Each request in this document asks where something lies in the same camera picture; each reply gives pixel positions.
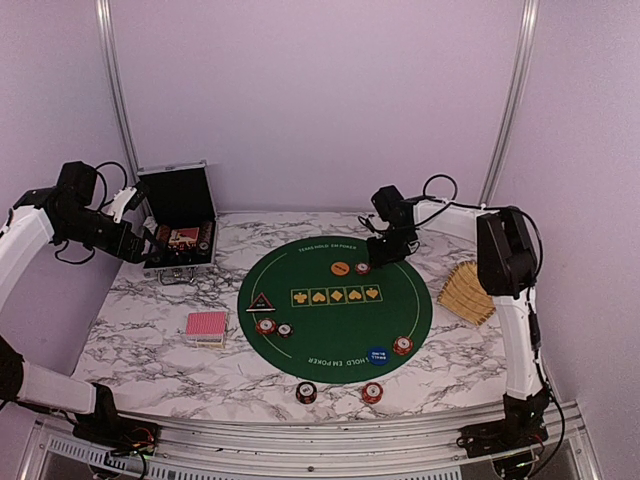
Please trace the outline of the dark chip stack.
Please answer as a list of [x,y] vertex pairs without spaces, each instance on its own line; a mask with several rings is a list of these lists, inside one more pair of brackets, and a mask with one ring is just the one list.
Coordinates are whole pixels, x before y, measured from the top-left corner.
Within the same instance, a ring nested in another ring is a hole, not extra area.
[[313,382],[300,382],[295,391],[296,399],[302,404],[312,404],[317,399],[317,387]]

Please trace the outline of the red chip top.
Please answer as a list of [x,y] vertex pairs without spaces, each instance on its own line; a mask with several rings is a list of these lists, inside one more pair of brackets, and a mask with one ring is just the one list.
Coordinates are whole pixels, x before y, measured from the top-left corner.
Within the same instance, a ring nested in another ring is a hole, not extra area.
[[366,275],[371,271],[371,266],[365,262],[359,262],[354,266],[354,270],[359,275]]

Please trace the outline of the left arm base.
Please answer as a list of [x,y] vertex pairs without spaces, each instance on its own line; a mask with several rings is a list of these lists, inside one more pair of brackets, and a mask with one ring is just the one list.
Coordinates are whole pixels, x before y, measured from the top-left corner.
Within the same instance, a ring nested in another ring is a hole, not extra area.
[[105,422],[80,421],[73,435],[82,440],[110,447],[119,453],[153,452],[157,446],[158,424],[132,418],[120,418],[116,426]]

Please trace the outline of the red backed card deck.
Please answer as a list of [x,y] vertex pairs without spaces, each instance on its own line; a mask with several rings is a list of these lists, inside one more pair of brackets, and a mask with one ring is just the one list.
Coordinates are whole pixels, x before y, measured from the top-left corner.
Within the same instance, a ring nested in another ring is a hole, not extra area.
[[185,334],[190,339],[223,338],[226,333],[227,313],[224,311],[190,313]]

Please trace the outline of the red chip stack front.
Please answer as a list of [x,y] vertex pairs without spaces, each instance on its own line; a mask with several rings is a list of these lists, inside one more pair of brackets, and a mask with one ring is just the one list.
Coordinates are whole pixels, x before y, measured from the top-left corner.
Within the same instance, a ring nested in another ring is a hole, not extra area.
[[378,382],[368,382],[361,389],[361,398],[366,404],[376,404],[384,394],[382,385]]

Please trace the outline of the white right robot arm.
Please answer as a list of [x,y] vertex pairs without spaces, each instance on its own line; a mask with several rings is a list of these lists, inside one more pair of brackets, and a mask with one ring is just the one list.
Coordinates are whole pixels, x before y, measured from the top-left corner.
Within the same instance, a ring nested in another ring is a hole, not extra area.
[[405,198],[393,185],[380,188],[371,201],[387,224],[369,228],[376,234],[366,241],[374,268],[405,259],[421,227],[475,244],[479,284],[496,306],[507,360],[505,419],[497,423],[495,438],[506,448],[519,446],[548,406],[535,311],[542,255],[534,250],[528,217],[514,206],[467,206],[426,194]]

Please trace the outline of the orange big blind button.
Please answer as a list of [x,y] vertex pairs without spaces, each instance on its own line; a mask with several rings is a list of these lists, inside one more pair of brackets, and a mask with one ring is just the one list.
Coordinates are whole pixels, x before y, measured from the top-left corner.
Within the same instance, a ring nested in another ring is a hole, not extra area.
[[330,266],[331,272],[336,276],[345,276],[350,272],[350,265],[346,262],[334,262]]

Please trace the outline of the red chip stack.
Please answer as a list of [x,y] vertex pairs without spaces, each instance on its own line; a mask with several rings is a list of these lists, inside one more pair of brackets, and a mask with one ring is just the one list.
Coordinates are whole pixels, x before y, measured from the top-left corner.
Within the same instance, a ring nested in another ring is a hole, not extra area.
[[260,335],[271,335],[277,331],[278,324],[272,318],[262,318],[256,322],[255,329]]
[[397,355],[408,355],[414,348],[414,342],[410,337],[399,336],[393,343],[393,351]]
[[384,394],[382,385],[378,382],[368,382],[361,389],[361,398],[366,404],[376,404]]

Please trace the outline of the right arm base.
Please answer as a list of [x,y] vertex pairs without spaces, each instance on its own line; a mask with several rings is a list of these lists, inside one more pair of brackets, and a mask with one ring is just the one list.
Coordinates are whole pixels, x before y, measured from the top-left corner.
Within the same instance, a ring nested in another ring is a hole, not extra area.
[[509,432],[505,420],[496,420],[461,428],[456,445],[466,451],[468,458],[477,458],[540,444],[548,438],[544,424]]

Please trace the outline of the dark hundred chip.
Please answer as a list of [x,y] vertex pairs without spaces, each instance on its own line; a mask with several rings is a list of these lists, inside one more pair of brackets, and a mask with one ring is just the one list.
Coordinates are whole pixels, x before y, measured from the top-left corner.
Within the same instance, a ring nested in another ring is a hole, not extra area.
[[277,327],[277,334],[281,338],[289,338],[294,332],[294,329],[291,324],[282,323]]

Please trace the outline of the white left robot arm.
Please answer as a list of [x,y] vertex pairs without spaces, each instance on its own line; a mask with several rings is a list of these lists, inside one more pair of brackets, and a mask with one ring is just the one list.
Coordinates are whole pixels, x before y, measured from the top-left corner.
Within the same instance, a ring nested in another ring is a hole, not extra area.
[[[49,245],[76,242],[132,264],[147,259],[152,236],[136,234],[125,214],[138,208],[149,187],[143,182],[124,187],[104,208],[93,208],[99,176],[97,168],[82,161],[67,162],[53,186],[31,189],[11,207],[1,227],[2,303]],[[107,387],[32,363],[6,339],[1,340],[1,399],[88,415],[86,426],[106,445],[119,444],[126,436],[123,418],[102,406],[114,404]]]

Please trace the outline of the blue small blind button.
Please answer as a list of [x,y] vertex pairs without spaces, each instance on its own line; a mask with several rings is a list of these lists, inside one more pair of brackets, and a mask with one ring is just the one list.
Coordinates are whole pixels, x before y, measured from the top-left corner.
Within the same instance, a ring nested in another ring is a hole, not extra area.
[[387,365],[391,360],[390,351],[381,346],[372,347],[367,352],[368,362],[375,366]]

